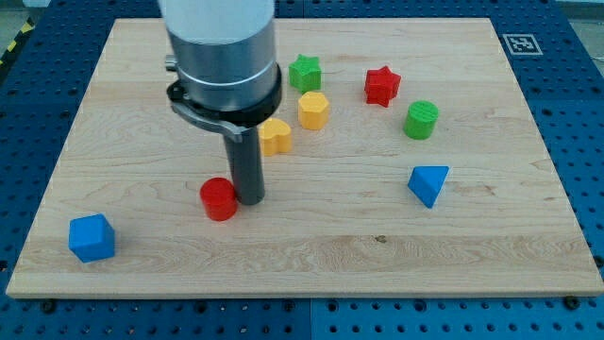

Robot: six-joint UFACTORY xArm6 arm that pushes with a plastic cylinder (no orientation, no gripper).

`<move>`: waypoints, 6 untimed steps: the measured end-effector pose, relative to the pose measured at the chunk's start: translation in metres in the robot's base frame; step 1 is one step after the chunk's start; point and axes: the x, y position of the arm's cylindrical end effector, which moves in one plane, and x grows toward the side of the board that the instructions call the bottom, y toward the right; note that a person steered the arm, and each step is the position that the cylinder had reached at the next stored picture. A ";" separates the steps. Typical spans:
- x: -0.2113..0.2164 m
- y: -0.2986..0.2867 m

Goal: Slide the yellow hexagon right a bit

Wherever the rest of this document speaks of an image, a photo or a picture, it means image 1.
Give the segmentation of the black flange with grey bracket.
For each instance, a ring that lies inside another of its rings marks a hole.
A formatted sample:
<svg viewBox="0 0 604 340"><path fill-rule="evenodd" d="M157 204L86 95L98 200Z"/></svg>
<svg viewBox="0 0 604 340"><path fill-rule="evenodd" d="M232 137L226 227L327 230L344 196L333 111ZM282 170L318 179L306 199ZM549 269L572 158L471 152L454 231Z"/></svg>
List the black flange with grey bracket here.
<svg viewBox="0 0 604 340"><path fill-rule="evenodd" d="M281 101L282 74L273 56L168 55L165 68L177 74L166 90L173 112L234 144L270 118Z"/></svg>

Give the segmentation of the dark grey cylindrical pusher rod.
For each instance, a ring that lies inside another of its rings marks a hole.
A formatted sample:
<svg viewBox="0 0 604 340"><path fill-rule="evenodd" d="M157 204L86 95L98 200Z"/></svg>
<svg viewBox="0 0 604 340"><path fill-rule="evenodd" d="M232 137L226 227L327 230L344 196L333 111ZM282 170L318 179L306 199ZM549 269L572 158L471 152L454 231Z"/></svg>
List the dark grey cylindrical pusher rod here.
<svg viewBox="0 0 604 340"><path fill-rule="evenodd" d="M259 133L256 127L239 127L224 138L236 197L244 205L256 205L265 196Z"/></svg>

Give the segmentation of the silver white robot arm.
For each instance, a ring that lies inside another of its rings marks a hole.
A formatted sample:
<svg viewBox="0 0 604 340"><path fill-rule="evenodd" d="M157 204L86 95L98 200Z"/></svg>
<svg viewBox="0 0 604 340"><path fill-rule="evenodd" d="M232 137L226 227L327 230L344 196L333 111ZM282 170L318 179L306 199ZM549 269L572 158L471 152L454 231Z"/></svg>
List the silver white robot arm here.
<svg viewBox="0 0 604 340"><path fill-rule="evenodd" d="M159 0L172 110L223 136L238 201L265 196L258 127L281 101L273 0Z"/></svg>

